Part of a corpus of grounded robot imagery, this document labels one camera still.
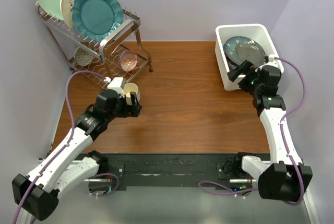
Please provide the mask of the clear glass textured dish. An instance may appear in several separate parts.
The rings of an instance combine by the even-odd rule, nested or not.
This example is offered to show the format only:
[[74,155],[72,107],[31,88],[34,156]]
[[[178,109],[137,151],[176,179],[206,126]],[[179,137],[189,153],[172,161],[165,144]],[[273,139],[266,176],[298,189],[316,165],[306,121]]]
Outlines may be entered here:
[[255,41],[238,43],[235,52],[241,61],[249,61],[258,67],[265,63],[265,51]]

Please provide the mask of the dark teal round plate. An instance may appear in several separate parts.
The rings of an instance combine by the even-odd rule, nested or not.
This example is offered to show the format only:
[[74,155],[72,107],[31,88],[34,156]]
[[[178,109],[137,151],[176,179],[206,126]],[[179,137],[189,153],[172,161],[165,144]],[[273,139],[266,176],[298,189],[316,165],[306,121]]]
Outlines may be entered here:
[[247,41],[254,41],[254,40],[248,37],[243,37],[243,36],[235,36],[235,37],[229,38],[223,46],[225,55],[229,58],[237,57],[237,54],[235,52],[236,45],[238,43],[247,42]]

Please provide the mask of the dark blue square plate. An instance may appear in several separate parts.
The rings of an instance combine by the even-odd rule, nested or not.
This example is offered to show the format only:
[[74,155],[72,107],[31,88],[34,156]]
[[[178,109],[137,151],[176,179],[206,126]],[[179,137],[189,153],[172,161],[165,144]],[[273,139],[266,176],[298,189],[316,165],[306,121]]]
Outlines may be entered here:
[[241,65],[241,60],[238,57],[226,58],[228,66],[231,70],[238,68]]

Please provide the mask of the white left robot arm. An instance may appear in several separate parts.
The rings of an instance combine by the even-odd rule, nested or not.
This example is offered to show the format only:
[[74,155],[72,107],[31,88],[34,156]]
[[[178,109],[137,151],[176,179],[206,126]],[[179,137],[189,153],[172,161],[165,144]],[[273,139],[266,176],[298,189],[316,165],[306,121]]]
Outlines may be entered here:
[[18,174],[11,182],[18,205],[13,222],[44,221],[58,206],[60,197],[90,177],[103,178],[108,173],[108,159],[98,152],[86,155],[78,165],[69,165],[115,118],[138,117],[138,97],[122,88],[105,89],[94,104],[81,114],[63,141],[27,175]]

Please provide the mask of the white plastic bin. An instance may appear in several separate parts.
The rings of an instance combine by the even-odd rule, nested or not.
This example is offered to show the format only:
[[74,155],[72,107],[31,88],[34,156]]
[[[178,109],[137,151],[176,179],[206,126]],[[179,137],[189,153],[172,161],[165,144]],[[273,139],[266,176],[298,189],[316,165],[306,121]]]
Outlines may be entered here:
[[[226,60],[227,56],[224,53],[223,46],[229,38],[235,36],[243,36],[253,39],[264,49],[266,55],[274,54],[278,58],[278,53],[272,42],[271,37],[266,27],[261,24],[254,23],[254,24],[240,24],[240,25],[222,25],[216,27],[215,32],[217,37],[215,46],[216,58],[222,82],[225,90],[227,91],[239,90],[238,83],[245,77],[244,74],[241,74],[235,81],[230,81],[227,76],[227,73],[231,71],[231,69],[228,66]],[[284,67],[282,65],[282,62],[278,59],[274,63],[267,63],[267,64],[279,68],[281,70],[281,73],[284,72]]]

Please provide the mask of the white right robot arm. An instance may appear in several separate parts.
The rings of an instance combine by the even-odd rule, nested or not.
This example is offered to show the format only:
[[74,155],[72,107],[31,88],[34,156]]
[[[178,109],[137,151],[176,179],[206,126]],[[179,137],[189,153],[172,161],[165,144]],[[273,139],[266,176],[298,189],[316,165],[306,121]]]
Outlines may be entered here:
[[253,106],[265,129],[270,163],[264,163],[256,155],[240,152],[232,166],[233,174],[240,179],[247,175],[255,179],[261,198],[296,206],[301,203],[313,172],[294,148],[287,123],[289,112],[283,98],[277,94],[282,72],[275,62],[255,67],[244,61],[227,76],[235,81],[240,74],[245,76],[238,86],[253,97]]

